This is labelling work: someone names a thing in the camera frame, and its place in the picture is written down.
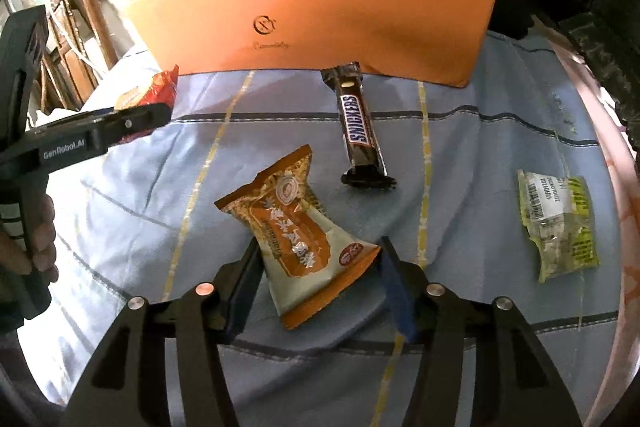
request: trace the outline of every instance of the clear plastic snack bag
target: clear plastic snack bag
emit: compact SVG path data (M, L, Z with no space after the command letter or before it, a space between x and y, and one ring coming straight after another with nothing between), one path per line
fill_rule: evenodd
M518 187L522 223L540 252L541 283L600 264L591 199L581 176L556 178L518 171Z

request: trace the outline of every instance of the finger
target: finger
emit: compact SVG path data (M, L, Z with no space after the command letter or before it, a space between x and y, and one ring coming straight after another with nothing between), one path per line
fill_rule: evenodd
M48 221L42 223L33 232L33 249L36 252L47 248L56 239L56 229L53 223Z
M47 271L56 262L56 245L51 243L47 248L33 255L33 264L40 272Z
M31 273L31 263L24 252L15 246L14 240L0 232L0 265L19 275Z
M60 272L58 271L58 267L53 265L51 268L49 268L45 272L45 275L49 280L49 282L58 282L58 277L60 277Z
M53 206L53 200L45 194L42 199L42 220L48 222L53 221L55 218L56 209Z

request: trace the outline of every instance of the human hand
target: human hand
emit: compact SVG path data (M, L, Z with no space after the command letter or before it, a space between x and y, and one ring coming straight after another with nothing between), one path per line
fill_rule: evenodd
M45 274L48 282L58 280L58 268L56 262L56 247L53 241L56 238L56 229L53 226L53 218L56 213L53 201L44 196L42 201L43 223L33 232L33 266ZM0 229L0 265L8 271L19 275L28 275L33 269L31 261L26 254L15 245L14 240ZM0 272L0 302L11 302L14 296L11 289L3 280Z

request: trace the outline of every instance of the metal screw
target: metal screw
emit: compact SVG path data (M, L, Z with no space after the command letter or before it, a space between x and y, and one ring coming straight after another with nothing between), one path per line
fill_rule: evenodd
M196 293L201 297L212 294L213 290L213 285L210 282L203 282L196 286Z
M502 311L508 312L511 308L513 308L513 301L511 301L508 297L498 297L495 301L495 305L498 306Z
M432 283L427 286L427 293L429 295L433 295L434 297L440 297L441 295L444 295L445 291L446 290L444 289L444 286L442 284Z
M130 310L139 310L144 305L145 305L144 297L133 297L132 299L129 299L129 303L127 304Z

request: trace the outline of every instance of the red snack package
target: red snack package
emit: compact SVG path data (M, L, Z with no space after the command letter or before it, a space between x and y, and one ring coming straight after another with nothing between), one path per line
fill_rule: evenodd
M175 94L178 86L178 66L173 71L161 71L145 82L138 84L130 91L121 94L116 100L115 110L120 111L129 107L148 105L150 103L164 103L174 108ZM127 136L122 143L130 142L141 136L151 134L152 131L145 131Z

